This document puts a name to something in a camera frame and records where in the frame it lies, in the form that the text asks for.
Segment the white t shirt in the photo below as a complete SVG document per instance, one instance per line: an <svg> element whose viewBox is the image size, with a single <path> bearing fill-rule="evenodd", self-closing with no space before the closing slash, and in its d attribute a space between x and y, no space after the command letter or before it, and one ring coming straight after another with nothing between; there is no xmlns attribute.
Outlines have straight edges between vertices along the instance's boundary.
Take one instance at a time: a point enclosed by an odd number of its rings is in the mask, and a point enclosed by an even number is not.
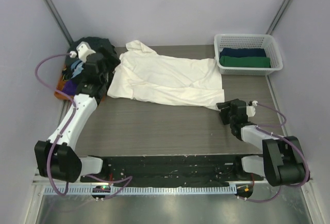
<svg viewBox="0 0 330 224"><path fill-rule="evenodd" d="M225 101L214 58L188 59L158 54L139 40L126 44L107 95L170 106L215 110Z"/></svg>

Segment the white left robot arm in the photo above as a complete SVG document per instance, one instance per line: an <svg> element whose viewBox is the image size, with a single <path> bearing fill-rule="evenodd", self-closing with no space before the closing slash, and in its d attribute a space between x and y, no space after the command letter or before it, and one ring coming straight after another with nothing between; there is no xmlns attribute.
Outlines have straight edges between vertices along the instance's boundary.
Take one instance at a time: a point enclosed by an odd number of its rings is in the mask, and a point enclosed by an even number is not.
<svg viewBox="0 0 330 224"><path fill-rule="evenodd" d="M78 56L84 64L82 81L70 99L72 105L68 113L54 133L35 145L39 174L64 182L75 182L81 176L92 174L98 182L105 182L110 170L103 165L104 160L95 156L79 157L75 147L87 120L106 95L120 61L112 45L90 47L87 42L81 42L69 56Z"/></svg>

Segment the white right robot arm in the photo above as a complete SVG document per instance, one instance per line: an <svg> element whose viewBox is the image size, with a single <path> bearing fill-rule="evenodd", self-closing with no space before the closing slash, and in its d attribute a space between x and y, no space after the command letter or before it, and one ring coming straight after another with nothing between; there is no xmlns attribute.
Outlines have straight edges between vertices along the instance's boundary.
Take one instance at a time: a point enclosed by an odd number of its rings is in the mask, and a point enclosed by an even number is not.
<svg viewBox="0 0 330 224"><path fill-rule="evenodd" d="M282 113L256 100L246 103L233 99L216 106L222 123L229 125L232 135L262 152L260 156L243 157L233 167L235 178L245 180L253 173L264 177L271 186L290 187L300 187L310 180L310 170L297 137L280 136L264 129L271 125L257 125L249 121L256 114L256 107L264 107L282 116L282 127L287 121Z"/></svg>

